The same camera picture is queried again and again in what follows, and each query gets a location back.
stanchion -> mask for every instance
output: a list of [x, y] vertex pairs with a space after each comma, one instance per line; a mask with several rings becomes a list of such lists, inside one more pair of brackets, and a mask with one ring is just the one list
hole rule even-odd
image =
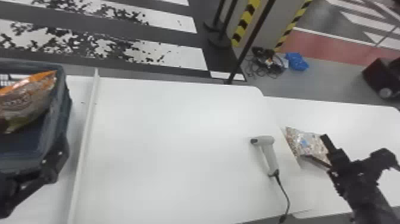
[[228, 28], [229, 21], [232, 18], [233, 11], [235, 10], [238, 0], [232, 0], [229, 6], [228, 13], [224, 21], [224, 26], [221, 28], [219, 33], [210, 33], [208, 41], [217, 48], [228, 48], [232, 45], [232, 41], [226, 35], [226, 29]]
[[217, 12], [213, 20], [206, 20], [203, 22], [204, 27], [210, 32], [218, 32], [222, 28], [222, 23], [220, 22], [220, 16], [222, 9], [224, 8], [226, 0], [221, 0], [218, 6]]
[[275, 4], [276, 0], [269, 0], [267, 5], [265, 6], [264, 10], [262, 11], [262, 14], [260, 16], [260, 19], [258, 20], [257, 24], [254, 27], [253, 32], [251, 33], [249, 40], [247, 41], [242, 53], [240, 54], [240, 57], [237, 61], [237, 64], [233, 68], [229, 78], [224, 82], [224, 84], [231, 85], [233, 78], [235, 78], [236, 72], [239, 70], [240, 66], [243, 63], [243, 60], [246, 58], [247, 53], [249, 52], [251, 46], [253, 45], [253, 42], [255, 38], [257, 37], [258, 32], [262, 28], [264, 21], [266, 20], [267, 16], [269, 15], [272, 6]]

food package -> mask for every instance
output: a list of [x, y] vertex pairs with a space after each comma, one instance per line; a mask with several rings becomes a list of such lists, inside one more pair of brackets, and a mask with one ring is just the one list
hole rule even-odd
[[319, 134], [303, 132], [291, 127], [286, 127], [286, 140], [296, 157], [312, 155], [315, 158], [330, 164], [326, 154], [328, 149], [320, 139]]
[[49, 108], [56, 72], [33, 74], [0, 89], [0, 134], [16, 131]]

basket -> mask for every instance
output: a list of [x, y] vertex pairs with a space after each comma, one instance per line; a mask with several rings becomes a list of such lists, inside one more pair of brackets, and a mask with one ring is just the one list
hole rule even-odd
[[[13, 76], [56, 70], [56, 84], [50, 93], [52, 101], [45, 114], [10, 134], [0, 134], [0, 172], [34, 169], [65, 133], [71, 109], [71, 98], [61, 66], [44, 63], [0, 61], [0, 88], [18, 81]], [[61, 144], [69, 151], [68, 144]]]

white countertop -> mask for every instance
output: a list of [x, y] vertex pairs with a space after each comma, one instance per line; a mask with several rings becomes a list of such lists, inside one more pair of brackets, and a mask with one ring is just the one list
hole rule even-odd
[[286, 201], [249, 143], [257, 135], [276, 139], [291, 212], [309, 209], [300, 168], [257, 88], [101, 78], [97, 93], [70, 224], [279, 216]]
[[[343, 148], [351, 160], [364, 159], [375, 150], [387, 148], [400, 159], [400, 112], [393, 107], [345, 104], [265, 97], [281, 128], [294, 127], [306, 132], [328, 134], [336, 148]], [[297, 218], [327, 216], [350, 212], [339, 197], [325, 171], [307, 162], [307, 173], [315, 207]], [[379, 188], [391, 206], [400, 206], [400, 172], [385, 170]]]

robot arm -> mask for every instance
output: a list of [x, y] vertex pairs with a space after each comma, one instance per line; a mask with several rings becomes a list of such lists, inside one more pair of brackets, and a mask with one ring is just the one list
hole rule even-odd
[[336, 149], [327, 135], [321, 140], [328, 149], [332, 168], [328, 170], [337, 193], [353, 210], [356, 224], [399, 224], [393, 209], [378, 189], [379, 177], [385, 169], [400, 171], [396, 156], [383, 148], [365, 160], [351, 162], [343, 149]]

